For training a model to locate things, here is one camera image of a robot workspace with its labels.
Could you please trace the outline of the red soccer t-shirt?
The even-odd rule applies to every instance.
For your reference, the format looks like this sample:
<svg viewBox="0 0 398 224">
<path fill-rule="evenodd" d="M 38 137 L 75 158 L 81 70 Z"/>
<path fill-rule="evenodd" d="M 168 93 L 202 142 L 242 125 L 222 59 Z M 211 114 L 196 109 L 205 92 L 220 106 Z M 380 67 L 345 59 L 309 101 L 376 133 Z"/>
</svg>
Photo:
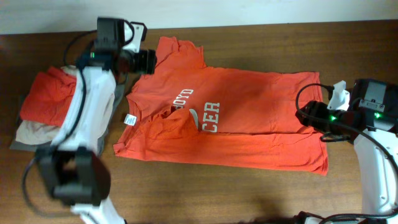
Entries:
<svg viewBox="0 0 398 224">
<path fill-rule="evenodd" d="M 175 37 L 161 37 L 156 56 L 127 95 L 117 156 L 327 174 L 326 144 L 295 115 L 296 97 L 322 100 L 318 72 L 210 67 L 202 47 Z"/>
</svg>

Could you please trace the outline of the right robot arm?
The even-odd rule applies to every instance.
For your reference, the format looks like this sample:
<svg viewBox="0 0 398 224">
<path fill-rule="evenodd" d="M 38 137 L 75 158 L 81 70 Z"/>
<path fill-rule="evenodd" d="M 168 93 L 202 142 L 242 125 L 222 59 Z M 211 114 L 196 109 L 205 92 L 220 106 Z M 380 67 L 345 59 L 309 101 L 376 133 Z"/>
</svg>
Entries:
<svg viewBox="0 0 398 224">
<path fill-rule="evenodd" d="M 397 223 L 397 85 L 358 79 L 350 90 L 344 81 L 325 89 L 327 104 L 310 101 L 296 107 L 295 115 L 302 125 L 319 131 L 321 141 L 353 145 L 362 211 L 329 217 L 300 212 L 293 223 Z"/>
</svg>

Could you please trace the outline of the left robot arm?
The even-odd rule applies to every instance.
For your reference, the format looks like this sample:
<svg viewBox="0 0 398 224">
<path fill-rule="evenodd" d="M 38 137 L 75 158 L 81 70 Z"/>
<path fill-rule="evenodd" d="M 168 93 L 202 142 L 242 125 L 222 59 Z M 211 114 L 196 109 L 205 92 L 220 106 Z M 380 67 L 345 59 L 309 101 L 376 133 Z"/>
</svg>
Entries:
<svg viewBox="0 0 398 224">
<path fill-rule="evenodd" d="M 155 50 L 142 50 L 141 22 L 99 17 L 94 39 L 77 58 L 76 87 L 60 132 L 36 150 L 45 189 L 85 223 L 125 223 L 110 197 L 111 175 L 100 159 L 99 138 L 114 108 L 118 75 L 153 74 Z"/>
</svg>

